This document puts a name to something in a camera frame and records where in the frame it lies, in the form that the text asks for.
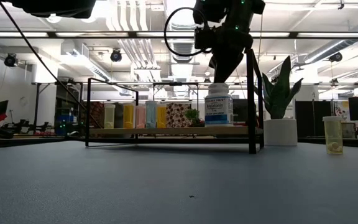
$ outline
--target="ceiling light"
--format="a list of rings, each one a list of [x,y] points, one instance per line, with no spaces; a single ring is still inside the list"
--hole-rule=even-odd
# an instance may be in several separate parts
[[[138,32],[138,37],[159,37],[164,38],[164,32]],[[194,32],[181,32],[181,31],[168,31],[167,37],[187,37],[189,39],[194,38]]]
[[[180,40],[168,40],[169,44],[194,44],[194,39],[192,40],[186,40],[186,39],[180,39]]]
[[[128,37],[127,32],[57,32],[57,37]]]
[[[61,17],[60,16],[56,16],[56,14],[51,14],[48,18],[47,18],[47,21],[50,22],[50,23],[58,23],[61,21]]]
[[[26,37],[47,37],[46,32],[23,32]],[[0,32],[0,37],[22,37],[19,32]]]
[[[118,82],[118,83],[115,83],[117,85],[135,85],[135,86],[138,86],[138,85],[153,85],[153,83],[147,83],[147,82],[135,82],[135,83],[124,83],[124,82]]]
[[[358,38],[358,32],[301,32],[298,37]]]
[[[83,21],[85,23],[92,23],[92,22],[96,21],[96,18],[91,16],[91,17],[89,17],[87,19],[81,19],[81,21]]]
[[[290,35],[289,32],[250,32],[252,37],[288,37]]]

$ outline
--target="desk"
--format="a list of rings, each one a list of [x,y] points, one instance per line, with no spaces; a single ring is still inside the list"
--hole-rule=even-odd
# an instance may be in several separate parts
[[[358,148],[194,147],[0,148],[0,223],[358,223]]]

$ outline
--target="camera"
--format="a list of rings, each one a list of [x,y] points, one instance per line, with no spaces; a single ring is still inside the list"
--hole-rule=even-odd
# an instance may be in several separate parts
[[[330,62],[340,62],[343,59],[343,56],[341,53],[336,53],[328,58]]]
[[[11,68],[17,67],[19,60],[17,59],[16,54],[9,53],[5,58],[4,64]]]
[[[111,56],[111,61],[113,62],[120,62],[122,60],[121,50],[120,49],[113,49]]]

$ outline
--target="fluorescent light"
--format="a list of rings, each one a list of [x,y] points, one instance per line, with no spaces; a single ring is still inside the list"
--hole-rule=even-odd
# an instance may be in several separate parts
[[[153,85],[153,83],[146,83],[146,82],[135,82],[135,83],[124,83],[124,82],[117,82],[117,85]]]
[[[57,32],[57,37],[128,37],[127,32]]]
[[[138,37],[160,37],[164,38],[164,32],[138,32]],[[172,32],[167,31],[167,37],[188,37],[189,39],[194,37],[194,32]]]
[[[290,35],[289,32],[250,32],[252,37],[288,37]]]
[[[358,38],[358,32],[301,32],[298,37],[343,37],[345,38]]]
[[[168,43],[170,44],[194,44],[194,39],[193,40],[168,40]]]
[[[109,102],[109,103],[115,103],[115,102],[133,102],[135,99],[128,99],[128,100],[90,100],[90,102]]]
[[[24,32],[26,37],[47,37],[46,32]],[[19,32],[0,32],[0,37],[21,37]]]

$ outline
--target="pink container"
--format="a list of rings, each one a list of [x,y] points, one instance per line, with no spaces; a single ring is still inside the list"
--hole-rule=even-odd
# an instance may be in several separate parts
[[[145,128],[146,106],[136,106],[136,128]]]

